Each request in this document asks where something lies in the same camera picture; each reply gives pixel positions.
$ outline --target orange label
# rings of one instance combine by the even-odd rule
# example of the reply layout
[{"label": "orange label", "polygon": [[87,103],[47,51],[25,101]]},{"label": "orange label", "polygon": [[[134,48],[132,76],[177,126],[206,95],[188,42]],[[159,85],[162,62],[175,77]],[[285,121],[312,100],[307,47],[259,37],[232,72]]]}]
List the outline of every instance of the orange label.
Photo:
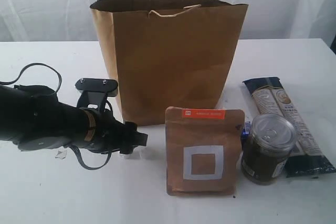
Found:
[{"label": "orange label", "polygon": [[225,110],[183,109],[182,117],[183,118],[224,119]]}]

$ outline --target white tabletop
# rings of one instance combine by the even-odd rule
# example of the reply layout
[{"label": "white tabletop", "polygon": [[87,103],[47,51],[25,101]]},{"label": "white tabletop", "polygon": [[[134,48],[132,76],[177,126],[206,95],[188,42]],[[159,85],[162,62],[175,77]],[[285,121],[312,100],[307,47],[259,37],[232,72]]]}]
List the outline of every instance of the white tabletop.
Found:
[{"label": "white tabletop", "polygon": [[[81,77],[106,78],[98,42],[2,42],[0,80],[16,78],[31,62],[44,62],[63,76],[58,93],[76,105],[74,84]],[[218,107],[242,109],[246,120],[257,110],[242,81],[278,76],[322,151],[336,165],[336,56],[320,39],[240,40]],[[33,67],[20,84],[57,86],[50,70]],[[114,113],[121,120],[114,99]],[[336,174],[285,178],[258,186],[238,171],[236,198],[172,197],[166,193],[164,126],[147,126],[148,147],[133,159],[119,154],[101,170],[88,171],[68,150],[20,152],[0,142],[0,223],[334,223]],[[88,165],[105,156],[83,151]]]}]

